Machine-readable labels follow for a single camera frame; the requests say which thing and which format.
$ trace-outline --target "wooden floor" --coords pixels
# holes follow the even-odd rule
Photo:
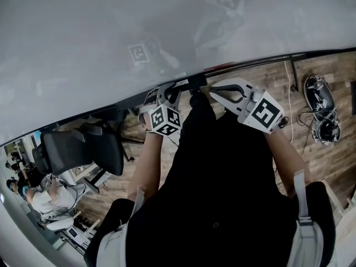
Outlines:
[[[287,62],[286,65],[291,83],[293,84],[294,78],[291,73],[290,63]],[[343,53],[314,58],[297,62],[295,66],[299,86],[301,88],[303,87],[306,77],[310,75],[322,75],[329,83],[335,103],[339,107],[338,111],[342,128],[340,141],[329,146],[324,146],[320,143],[315,143],[310,134],[306,143],[303,159],[309,165],[314,180],[326,179],[341,203],[346,205],[347,197],[353,191],[356,184],[356,117],[352,116],[350,91],[350,81],[356,80],[356,53]],[[283,106],[285,115],[289,116],[289,81],[284,62],[226,73],[224,75],[208,78],[207,81],[208,85],[211,86],[217,81],[236,76],[268,90]],[[190,112],[189,99],[190,94],[183,92],[179,110],[184,118]],[[220,117],[224,113],[224,108],[212,98],[210,98],[210,102],[217,117]],[[302,109],[307,108],[303,93],[291,92],[290,102],[294,130],[293,145],[301,154],[307,135],[310,132],[307,127],[301,127],[296,123],[298,113]],[[287,138],[291,139],[290,122],[283,131]],[[134,116],[129,115],[125,122],[122,135],[132,139],[143,140],[145,138],[145,129],[137,122]],[[171,139],[177,144],[179,143],[179,135],[177,133],[172,136]],[[125,163],[122,176],[111,176],[107,180],[106,186],[108,191],[104,190],[103,185],[101,185],[99,186],[100,194],[88,193],[78,204],[78,209],[83,212],[84,216],[87,217],[90,222],[95,222],[98,218],[103,219],[114,200],[119,197],[126,197],[128,183],[135,170],[142,146],[128,144],[124,145],[124,147],[129,156],[135,158],[135,161],[133,163]],[[176,145],[165,137],[162,146],[161,184],[164,183],[166,179],[176,150]],[[283,185],[279,185],[278,187],[282,193],[285,193]]]

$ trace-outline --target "white cable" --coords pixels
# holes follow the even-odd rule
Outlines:
[[[288,87],[288,101],[289,101],[289,110],[290,110],[290,124],[291,124],[291,140],[290,143],[292,143],[293,138],[294,138],[294,130],[293,130],[293,121],[291,120],[291,104],[290,104],[290,77],[288,74],[288,70],[287,70],[287,64],[284,61],[284,67],[285,67],[285,71],[287,72],[287,76],[288,76],[288,82],[289,82],[289,87]]]

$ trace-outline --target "fiducial marker cube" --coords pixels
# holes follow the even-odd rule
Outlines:
[[[149,111],[152,132],[169,136],[182,128],[182,116],[179,112],[162,104]]]

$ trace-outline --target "floor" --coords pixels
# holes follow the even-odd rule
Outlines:
[[[300,87],[303,87],[305,78],[310,75],[322,75],[329,83],[335,103],[339,107],[342,135],[339,142],[335,142],[329,146],[315,143],[312,135],[309,134],[309,129],[296,123],[296,117],[299,112],[307,108],[304,95],[302,92],[291,92],[290,103],[294,131],[293,145],[300,154],[304,149],[303,159],[309,165],[314,180],[326,179],[341,203],[346,205],[347,197],[352,193],[356,184],[356,117],[352,116],[350,91],[350,81],[356,80],[356,52],[300,61],[295,66]],[[294,83],[289,62],[286,63],[286,67],[291,78],[291,83]],[[289,81],[284,62],[230,72],[208,78],[207,81],[208,85],[212,85],[217,81],[236,76],[266,89],[283,106],[285,115],[290,115],[288,101]],[[190,94],[183,92],[179,110],[184,117],[190,111],[189,99]],[[212,98],[210,98],[210,101],[217,117],[220,117],[224,113],[224,108]],[[291,139],[290,122],[283,131],[287,138]],[[136,117],[129,115],[125,121],[122,135],[132,139],[143,140],[145,138],[145,128],[138,123]],[[161,156],[161,184],[166,179],[177,150],[174,142],[176,144],[179,143],[179,135],[177,133],[171,137],[171,140],[166,137],[164,139]],[[139,159],[141,146],[125,144],[124,147],[129,156],[135,158],[135,161],[133,163],[125,163],[122,176],[111,176],[107,180],[105,183],[107,191],[101,185],[99,186],[100,194],[89,193],[78,204],[78,209],[83,212],[90,222],[94,223],[98,218],[103,219],[114,200],[119,197],[126,197],[128,183]],[[279,184],[280,191],[285,193],[278,175],[276,182]]]

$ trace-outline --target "black shirt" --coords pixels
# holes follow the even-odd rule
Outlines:
[[[218,121],[201,102],[181,131],[180,146],[161,189],[130,219],[127,266],[286,266],[298,218],[297,198],[275,184],[262,133],[225,114]],[[309,215],[323,231],[321,266],[334,250],[335,225],[324,184],[306,187]],[[127,222],[134,202],[112,204],[86,251],[95,266],[102,237]]]

